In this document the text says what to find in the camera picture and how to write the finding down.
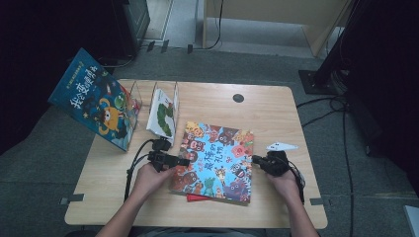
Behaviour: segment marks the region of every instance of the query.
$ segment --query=hand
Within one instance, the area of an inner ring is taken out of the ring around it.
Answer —
[[[176,169],[172,168],[158,173],[151,163],[143,165],[136,175],[131,196],[136,196],[138,199],[148,198],[158,190],[169,177],[172,177],[175,172]]]
[[[278,194],[280,194],[283,198],[299,198],[298,186],[296,185],[295,176],[292,171],[288,170],[280,177],[274,177],[270,174],[266,175],[274,185]]]

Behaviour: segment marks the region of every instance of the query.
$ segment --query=book title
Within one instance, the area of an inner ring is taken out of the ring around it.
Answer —
[[[73,83],[75,77],[79,73],[82,66],[83,66],[83,63],[80,62],[69,84]],[[74,109],[81,110],[81,105],[83,104],[83,101],[86,99],[87,93],[89,92],[91,86],[93,85],[93,82],[96,79],[97,75],[95,74],[95,72],[97,70],[98,70],[98,67],[89,66],[88,68],[84,70],[86,75],[83,77],[83,81],[76,83],[75,89],[77,93],[72,99],[70,99],[70,104],[74,107]]]
[[[209,151],[205,152],[205,157],[204,157],[205,164],[199,162],[200,171],[202,171],[203,168],[206,168],[207,170],[211,171],[215,163],[222,163],[224,160],[223,153],[224,153],[224,147],[215,146],[215,144],[212,144],[209,148]],[[232,161],[231,157],[227,157],[225,159],[226,163],[229,163],[231,161]]]

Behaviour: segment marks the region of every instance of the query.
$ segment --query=left hand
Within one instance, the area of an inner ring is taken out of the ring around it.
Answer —
[[[158,173],[151,163],[143,165],[136,175],[131,196],[137,198],[148,198],[158,190],[164,182],[176,172],[175,168]]]

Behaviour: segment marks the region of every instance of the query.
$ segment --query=book cover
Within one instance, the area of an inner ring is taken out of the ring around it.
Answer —
[[[254,135],[250,130],[188,121],[170,190],[208,198],[250,202]]]
[[[157,87],[157,84],[155,85],[146,128],[158,136],[166,137],[172,145],[176,133],[179,107],[178,93],[178,87],[175,84],[172,100],[162,89]]]
[[[48,101],[127,151],[141,101],[80,48]]]

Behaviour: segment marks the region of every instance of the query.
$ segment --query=white object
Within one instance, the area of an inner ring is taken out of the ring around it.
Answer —
[[[298,149],[298,146],[277,141],[274,144],[267,146],[266,149],[270,151],[294,150]]]

